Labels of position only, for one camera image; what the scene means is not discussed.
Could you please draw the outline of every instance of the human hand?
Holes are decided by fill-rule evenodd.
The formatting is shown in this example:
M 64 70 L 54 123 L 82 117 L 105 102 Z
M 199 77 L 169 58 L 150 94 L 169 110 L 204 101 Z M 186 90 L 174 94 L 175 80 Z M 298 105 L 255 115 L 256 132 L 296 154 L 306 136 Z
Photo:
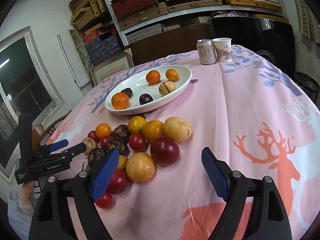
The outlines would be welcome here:
M 33 188 L 35 187 L 35 182 L 33 180 L 30 180 L 28 182 L 25 182 L 20 191 L 20 198 L 22 203 L 25 206 L 28 206 L 30 204 L 30 194 L 33 192 Z

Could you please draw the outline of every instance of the pink tablecloth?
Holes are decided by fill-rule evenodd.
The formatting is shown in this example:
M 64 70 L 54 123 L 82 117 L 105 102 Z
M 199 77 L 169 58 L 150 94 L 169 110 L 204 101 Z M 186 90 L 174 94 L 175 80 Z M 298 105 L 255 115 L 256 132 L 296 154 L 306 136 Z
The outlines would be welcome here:
M 201 164 L 201 150 L 207 146 L 249 178 L 271 176 L 289 215 L 293 239 L 300 239 L 320 210 L 320 114 L 284 73 L 241 46 L 232 46 L 230 63 L 200 65 L 192 51 L 110 76 L 75 107 L 50 142 L 66 138 L 72 146 L 100 123 L 113 129 L 127 124 L 129 117 L 106 110 L 108 93 L 137 72 L 172 64 L 189 67 L 192 80 L 180 96 L 145 118 L 164 122 L 179 116 L 192 124 L 193 135 L 179 143 L 178 163 L 158 166 L 152 181 L 134 183 L 114 195 L 112 209 L 97 208 L 113 239 L 207 240 L 225 205 Z M 84 159 L 74 158 L 59 179 L 74 177 Z M 235 239 L 244 233 L 250 201 Z M 77 235 L 85 239 L 74 203 L 69 203 Z

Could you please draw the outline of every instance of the white oval plate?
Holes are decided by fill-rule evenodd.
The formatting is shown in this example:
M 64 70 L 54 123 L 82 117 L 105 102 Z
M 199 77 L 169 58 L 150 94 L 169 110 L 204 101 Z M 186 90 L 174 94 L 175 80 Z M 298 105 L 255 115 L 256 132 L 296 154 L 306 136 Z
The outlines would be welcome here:
M 171 68 L 176 70 L 179 74 L 179 79 L 174 82 L 174 84 L 176 85 L 176 90 L 162 97 L 158 91 L 158 88 L 161 85 L 161 83 L 168 80 L 165 77 L 165 73 L 168 69 Z M 154 85 L 149 85 L 146 81 L 146 75 L 151 70 L 157 70 L 161 75 L 160 81 Z M 107 96 L 105 106 L 109 111 L 121 115 L 141 114 L 157 109 L 174 100 L 178 95 L 180 95 L 183 92 L 183 90 L 186 89 L 187 85 L 189 84 L 189 81 L 191 80 L 191 77 L 191 70 L 185 66 L 180 65 L 167 65 L 147 69 L 129 77 L 128 79 L 117 85 Z M 131 88 L 133 92 L 133 95 L 130 98 L 129 105 L 126 109 L 116 110 L 111 105 L 111 98 L 114 94 L 121 92 L 125 88 Z M 141 106 L 139 103 L 139 97 L 142 94 L 151 95 L 153 101 Z

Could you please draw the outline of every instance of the window frame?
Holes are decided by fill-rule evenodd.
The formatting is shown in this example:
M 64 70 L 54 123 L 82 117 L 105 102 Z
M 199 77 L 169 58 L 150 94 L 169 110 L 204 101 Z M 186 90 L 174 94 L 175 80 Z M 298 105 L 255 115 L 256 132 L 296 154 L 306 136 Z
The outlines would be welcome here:
M 0 53 L 8 48 L 10 45 L 15 43 L 16 41 L 24 38 L 26 42 L 26 46 L 29 52 L 29 55 L 31 57 L 32 63 L 37 71 L 37 74 L 39 75 L 40 80 L 42 81 L 45 89 L 47 90 L 48 94 L 52 98 L 52 102 L 41 112 L 41 114 L 34 120 L 32 123 L 32 127 L 35 127 L 37 124 L 44 123 L 47 119 L 50 118 L 50 116 L 54 115 L 63 105 L 64 101 L 59 94 L 58 90 L 54 86 L 43 62 L 40 57 L 40 54 L 37 50 L 36 43 L 34 41 L 31 27 L 28 26 L 20 31 L 17 31 L 13 33 L 12 35 L 5 38 L 3 41 L 0 41 Z M 4 104 L 6 105 L 7 109 L 9 110 L 9 113 L 11 114 L 14 121 L 18 124 L 18 116 L 13 110 L 9 100 L 7 99 L 4 89 L 2 87 L 2 84 L 0 82 L 0 96 L 2 97 Z M 4 167 L 0 164 L 0 176 L 8 183 L 13 183 L 13 168 L 15 167 L 15 164 L 17 162 L 17 159 L 20 155 L 20 146 L 19 143 L 15 147 L 7 166 Z

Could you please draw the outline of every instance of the paper cup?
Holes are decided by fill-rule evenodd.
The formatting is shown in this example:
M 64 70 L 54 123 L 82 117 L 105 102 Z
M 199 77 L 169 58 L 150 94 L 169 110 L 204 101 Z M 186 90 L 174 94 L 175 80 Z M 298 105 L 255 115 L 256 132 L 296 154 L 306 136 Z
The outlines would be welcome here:
M 217 59 L 220 62 L 231 61 L 231 39 L 217 38 L 213 39 L 213 44 L 217 52 Z

